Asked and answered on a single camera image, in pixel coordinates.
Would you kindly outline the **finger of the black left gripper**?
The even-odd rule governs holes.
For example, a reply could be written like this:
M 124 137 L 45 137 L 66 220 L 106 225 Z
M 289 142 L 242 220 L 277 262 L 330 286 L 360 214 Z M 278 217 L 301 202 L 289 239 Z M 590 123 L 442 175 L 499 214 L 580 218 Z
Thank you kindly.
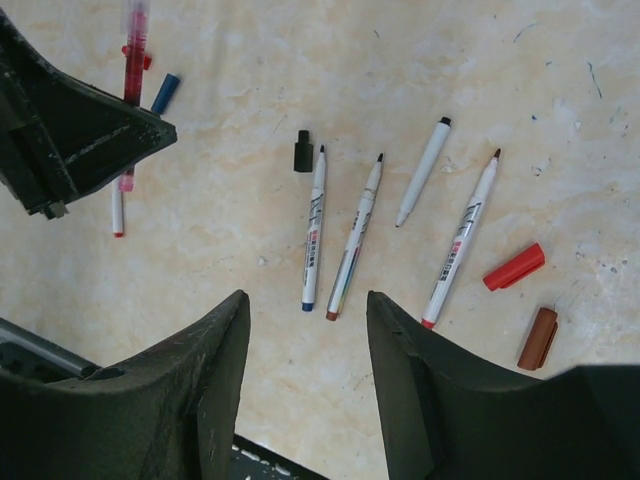
M 78 200 L 177 141 L 159 115 L 38 58 L 29 94 L 62 168 L 62 197 Z

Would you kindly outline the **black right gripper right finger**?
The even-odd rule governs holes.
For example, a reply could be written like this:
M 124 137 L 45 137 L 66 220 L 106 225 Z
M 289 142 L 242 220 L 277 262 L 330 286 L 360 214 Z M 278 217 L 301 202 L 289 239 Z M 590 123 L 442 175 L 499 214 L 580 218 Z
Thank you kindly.
M 369 293 L 366 319 L 391 478 L 638 477 L 637 366 L 539 380 L 424 328 L 384 293 Z

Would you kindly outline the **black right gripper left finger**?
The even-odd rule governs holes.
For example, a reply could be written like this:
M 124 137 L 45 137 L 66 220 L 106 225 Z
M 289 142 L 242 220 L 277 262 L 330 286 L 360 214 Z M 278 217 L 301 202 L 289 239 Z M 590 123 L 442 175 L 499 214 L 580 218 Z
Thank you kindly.
M 250 336 L 238 290 L 86 379 L 1 372 L 4 479 L 225 479 Z

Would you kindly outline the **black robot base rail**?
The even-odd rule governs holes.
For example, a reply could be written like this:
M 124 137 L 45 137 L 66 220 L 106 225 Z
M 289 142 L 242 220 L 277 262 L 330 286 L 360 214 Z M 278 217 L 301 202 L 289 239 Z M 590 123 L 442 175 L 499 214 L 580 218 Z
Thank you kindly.
M 1 319 L 1 368 L 41 383 L 84 379 L 100 370 L 89 360 L 5 319 Z

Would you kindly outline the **red clear pen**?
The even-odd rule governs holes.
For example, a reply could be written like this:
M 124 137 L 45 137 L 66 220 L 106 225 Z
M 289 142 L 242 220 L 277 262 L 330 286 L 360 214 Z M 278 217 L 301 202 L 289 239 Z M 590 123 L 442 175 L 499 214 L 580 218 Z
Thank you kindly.
M 140 106 L 144 69 L 141 63 L 146 52 L 146 39 L 149 28 L 150 1 L 125 2 L 125 27 L 129 54 L 139 55 L 139 63 L 130 56 L 126 56 L 124 76 L 124 101 L 126 104 L 138 108 Z

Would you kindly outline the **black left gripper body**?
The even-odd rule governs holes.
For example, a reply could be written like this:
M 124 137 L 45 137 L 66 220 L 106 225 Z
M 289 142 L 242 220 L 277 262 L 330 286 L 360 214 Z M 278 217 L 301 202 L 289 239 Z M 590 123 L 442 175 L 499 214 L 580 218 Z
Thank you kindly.
M 1 183 L 28 214 L 68 213 L 70 177 L 38 112 L 36 94 L 51 86 L 52 70 L 1 13 Z

